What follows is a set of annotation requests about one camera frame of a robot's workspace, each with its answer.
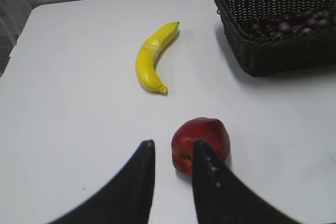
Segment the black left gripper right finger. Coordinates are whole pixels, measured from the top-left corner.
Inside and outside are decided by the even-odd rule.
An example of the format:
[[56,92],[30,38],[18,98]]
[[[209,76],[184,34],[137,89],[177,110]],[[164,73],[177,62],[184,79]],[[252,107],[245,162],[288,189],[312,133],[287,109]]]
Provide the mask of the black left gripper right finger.
[[206,141],[194,144],[192,188],[198,223],[296,223],[242,183]]

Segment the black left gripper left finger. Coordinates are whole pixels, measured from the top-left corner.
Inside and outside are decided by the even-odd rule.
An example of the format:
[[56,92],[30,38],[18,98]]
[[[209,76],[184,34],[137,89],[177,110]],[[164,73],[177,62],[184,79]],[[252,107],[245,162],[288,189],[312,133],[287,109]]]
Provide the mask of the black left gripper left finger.
[[155,144],[141,142],[97,193],[52,223],[148,223],[155,185]]

